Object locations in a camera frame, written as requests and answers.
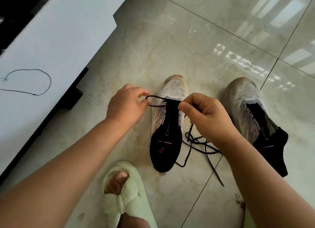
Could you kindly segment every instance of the hand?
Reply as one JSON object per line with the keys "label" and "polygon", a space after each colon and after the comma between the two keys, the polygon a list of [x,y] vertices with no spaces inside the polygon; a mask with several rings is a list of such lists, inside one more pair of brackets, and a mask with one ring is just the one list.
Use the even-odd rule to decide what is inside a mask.
{"label": "hand", "polygon": [[126,84],[110,100],[106,120],[130,129],[138,122],[150,104],[148,99],[138,102],[138,98],[149,94],[150,92],[143,88]]}
{"label": "hand", "polygon": [[216,147],[222,143],[234,142],[235,139],[242,138],[223,105],[215,98],[193,93],[178,105],[178,109],[183,111],[199,133]]}

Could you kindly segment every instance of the tile grout line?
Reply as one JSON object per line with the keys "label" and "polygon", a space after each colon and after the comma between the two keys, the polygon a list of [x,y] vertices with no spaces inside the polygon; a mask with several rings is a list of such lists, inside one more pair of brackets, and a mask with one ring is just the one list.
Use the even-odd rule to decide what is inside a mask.
{"label": "tile grout line", "polygon": [[283,53],[284,49],[287,47],[287,44],[289,43],[289,41],[290,41],[290,39],[291,39],[291,37],[292,37],[292,35],[293,35],[294,31],[296,30],[297,26],[298,26],[298,25],[299,25],[299,23],[301,22],[301,20],[302,20],[302,18],[303,18],[303,16],[304,16],[304,14],[305,14],[305,12],[306,12],[306,11],[307,11],[307,9],[309,8],[309,6],[310,6],[310,4],[312,3],[312,1],[313,1],[313,0],[311,0],[311,1],[310,1],[310,3],[308,4],[308,6],[306,7],[306,9],[305,9],[305,11],[304,11],[303,15],[301,16],[301,18],[300,18],[299,22],[297,23],[297,25],[296,25],[296,27],[294,28],[294,30],[293,30],[293,32],[292,32],[292,34],[290,35],[290,37],[289,37],[288,41],[286,42],[285,46],[283,47],[283,49],[282,49],[282,51],[281,51],[281,53],[280,53],[279,57],[277,58],[277,60],[276,60],[275,64],[273,65],[272,69],[270,70],[270,72],[269,72],[268,76],[266,77],[266,79],[265,79],[264,83],[262,84],[262,86],[261,86],[260,90],[262,90],[262,87],[264,86],[265,82],[267,81],[267,79],[268,79],[269,75],[271,74],[271,71],[272,71],[272,70],[273,70],[273,68],[275,67],[275,65],[276,65],[276,63],[278,62],[278,60],[280,60],[280,61],[284,62],[283,60],[281,60],[281,59],[280,59],[280,56],[282,55],[282,53]]}
{"label": "tile grout line", "polygon": [[[179,4],[177,4],[177,3],[175,3],[175,2],[173,2],[173,1],[171,1],[171,0],[168,0],[168,1],[169,1],[169,2],[171,2],[171,3],[173,3],[173,4],[175,4],[175,5],[177,5],[177,6],[179,6],[179,7],[181,7],[181,8],[183,8],[183,9],[184,9],[184,10],[186,10],[186,11],[189,11],[190,13],[192,13],[192,14],[194,14],[194,15],[196,15],[196,16],[198,16],[198,17],[200,17],[201,19],[204,19],[203,17],[201,17],[201,16],[197,15],[196,13],[194,13],[194,12],[192,12],[192,11],[190,11],[190,10],[188,10],[188,9],[184,8],[184,7],[182,7],[181,5],[179,5]],[[207,22],[209,22],[209,23],[211,23],[212,25],[214,25],[214,26],[216,26],[216,27],[219,27],[220,29],[222,29],[222,30],[224,30],[224,31],[228,32],[229,34],[231,34],[231,35],[233,35],[233,36],[235,36],[235,37],[237,37],[237,38],[241,39],[242,41],[244,41],[244,42],[246,42],[246,43],[248,43],[248,44],[250,44],[250,45],[252,45],[252,46],[256,47],[257,49],[259,49],[259,50],[261,50],[261,51],[263,51],[263,52],[267,53],[268,55],[271,55],[271,56],[273,56],[273,57],[277,58],[276,56],[274,56],[274,55],[270,54],[269,52],[264,51],[263,49],[261,49],[261,48],[259,48],[259,47],[255,46],[254,44],[252,44],[252,43],[250,43],[250,42],[248,42],[248,41],[246,41],[246,40],[244,40],[244,39],[242,39],[242,38],[238,37],[237,35],[234,35],[233,33],[231,33],[231,32],[229,32],[229,31],[227,31],[226,29],[223,29],[222,27],[220,27],[220,26],[216,25],[215,23],[213,23],[213,22],[211,22],[211,21],[208,21],[207,19],[204,19],[204,20],[205,20],[205,21],[207,21]]]}
{"label": "tile grout line", "polygon": [[[218,161],[217,165],[215,166],[215,169],[216,169],[216,167],[218,166],[218,164],[219,164],[219,162],[221,161],[221,159],[222,159],[222,158],[223,158],[223,155],[220,157],[220,159],[219,159],[219,161]],[[201,192],[200,192],[199,196],[197,197],[197,199],[196,199],[195,203],[193,204],[193,206],[192,206],[191,210],[189,211],[189,213],[188,213],[187,217],[185,218],[185,220],[184,220],[184,222],[183,222],[183,224],[182,224],[182,226],[181,226],[180,228],[182,228],[182,227],[183,227],[183,225],[185,224],[185,222],[186,222],[186,220],[187,220],[187,218],[188,218],[189,214],[191,213],[192,209],[194,208],[194,206],[195,206],[196,202],[198,201],[198,199],[199,199],[200,195],[202,194],[202,192],[203,192],[204,188],[205,188],[205,187],[206,187],[206,185],[208,184],[208,182],[209,182],[209,180],[210,180],[210,178],[211,178],[211,176],[212,176],[212,174],[213,174],[213,173],[214,173],[214,171],[212,171],[212,173],[211,173],[211,175],[210,175],[210,177],[209,177],[208,181],[206,182],[206,184],[204,185],[203,189],[201,190]]]}

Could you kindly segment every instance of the floor tile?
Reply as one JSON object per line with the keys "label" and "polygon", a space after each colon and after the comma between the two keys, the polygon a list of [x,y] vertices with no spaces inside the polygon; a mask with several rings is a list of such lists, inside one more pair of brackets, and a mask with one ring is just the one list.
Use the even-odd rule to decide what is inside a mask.
{"label": "floor tile", "polygon": [[280,56],[284,62],[313,77],[315,77],[314,26],[315,0],[312,0]]}
{"label": "floor tile", "polygon": [[311,0],[171,0],[279,57]]}
{"label": "floor tile", "polygon": [[289,135],[284,161],[290,185],[315,207],[315,79],[278,61],[262,87],[271,119]]}
{"label": "floor tile", "polygon": [[225,157],[222,157],[215,170],[220,176],[224,187],[217,177],[212,174],[187,217],[183,228],[240,228],[242,226],[244,202]]}
{"label": "floor tile", "polygon": [[[106,116],[110,98],[126,83],[155,93],[173,74],[187,79],[189,92],[217,97],[229,82],[247,76],[262,86],[276,58],[168,0],[126,0],[114,18],[117,28],[78,85],[83,96],[61,110],[30,147],[2,186],[8,189],[73,144]],[[207,183],[206,157],[192,151],[185,168],[160,177],[149,157],[152,110],[120,141],[75,208],[66,227],[106,227],[100,184],[113,162],[127,160],[140,172],[159,227],[180,227]],[[184,121],[184,131],[189,120]],[[182,164],[188,147],[182,146]],[[215,166],[221,155],[211,155]]]}

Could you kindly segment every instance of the black shoelace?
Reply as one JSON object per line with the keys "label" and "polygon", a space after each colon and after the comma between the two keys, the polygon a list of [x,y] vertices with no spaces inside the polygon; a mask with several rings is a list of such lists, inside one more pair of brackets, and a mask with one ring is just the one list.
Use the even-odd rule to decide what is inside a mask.
{"label": "black shoelace", "polygon": [[[154,97],[154,98],[163,99],[166,103],[167,103],[167,101],[175,101],[175,99],[162,98],[162,97],[159,97],[159,96],[156,96],[156,95],[149,95],[149,96],[146,97],[146,99],[149,98],[149,97]],[[167,104],[165,104],[165,105],[149,105],[149,106],[160,108],[160,107],[166,107]],[[220,150],[217,150],[215,147],[210,146],[210,145],[208,144],[210,141],[208,141],[207,139],[206,139],[205,142],[200,142],[199,139],[203,138],[202,136],[197,137],[197,138],[194,138],[194,137],[191,135],[192,127],[193,127],[193,124],[190,126],[189,132],[186,132],[186,133],[185,133],[185,137],[187,138],[187,142],[190,142],[190,144],[188,144],[187,142],[185,142],[185,141],[183,140],[183,143],[186,144],[186,145],[188,145],[188,146],[190,147],[189,152],[188,152],[188,155],[187,155],[187,157],[186,157],[186,159],[185,159],[184,165],[180,165],[178,162],[175,162],[175,163],[176,163],[178,166],[180,166],[180,167],[186,166],[186,163],[187,163],[187,160],[188,160],[188,158],[189,158],[189,156],[190,156],[191,150],[192,150],[192,149],[195,149],[196,151],[198,151],[198,152],[200,152],[200,153],[206,155],[206,157],[207,157],[207,159],[208,159],[208,162],[209,162],[209,164],[210,164],[212,170],[214,171],[215,175],[217,176],[217,178],[218,178],[218,180],[220,181],[220,183],[222,184],[222,186],[224,186],[223,182],[221,181],[221,179],[220,179],[218,173],[216,172],[214,166],[212,165],[212,163],[211,163],[211,161],[210,161],[210,159],[209,159],[209,157],[208,157],[209,154],[216,154],[216,153],[222,154],[222,152],[221,152]],[[201,145],[204,145],[204,151],[202,151],[202,150],[200,150],[200,149],[198,149],[198,148],[193,147],[192,144],[201,144]],[[207,152],[207,147],[213,149],[214,152]]]}

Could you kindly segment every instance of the white sneaker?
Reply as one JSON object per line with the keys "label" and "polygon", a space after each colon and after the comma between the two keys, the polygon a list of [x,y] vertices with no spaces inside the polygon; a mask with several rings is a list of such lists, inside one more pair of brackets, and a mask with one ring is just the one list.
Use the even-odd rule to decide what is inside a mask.
{"label": "white sneaker", "polygon": [[288,134],[267,115],[261,92],[254,82],[246,77],[232,81],[224,91],[222,104],[243,137],[285,177],[288,171],[283,149]]}
{"label": "white sneaker", "polygon": [[152,105],[162,107],[152,107],[150,157],[154,168],[164,173],[175,164],[182,144],[184,113],[177,107],[188,96],[184,78],[180,75],[167,78],[156,96],[168,100],[153,100]]}

